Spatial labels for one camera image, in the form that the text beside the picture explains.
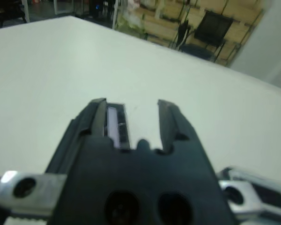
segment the screw hole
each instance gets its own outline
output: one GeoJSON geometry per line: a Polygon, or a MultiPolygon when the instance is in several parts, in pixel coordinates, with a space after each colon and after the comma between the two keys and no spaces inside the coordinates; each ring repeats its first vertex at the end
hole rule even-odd
{"type": "Polygon", "coordinates": [[[105,204],[105,215],[110,225],[131,225],[139,214],[137,198],[128,192],[111,194],[105,204]]]}
{"type": "Polygon", "coordinates": [[[235,187],[225,188],[224,194],[228,200],[232,201],[233,203],[235,203],[237,205],[242,205],[244,203],[243,195],[235,187]]]}
{"type": "Polygon", "coordinates": [[[162,195],[158,210],[165,225],[188,225],[192,220],[192,209],[186,197],[180,194],[162,195]]]}
{"type": "Polygon", "coordinates": [[[35,189],[37,182],[33,178],[25,178],[21,180],[14,188],[14,196],[16,198],[25,198],[35,189]]]}

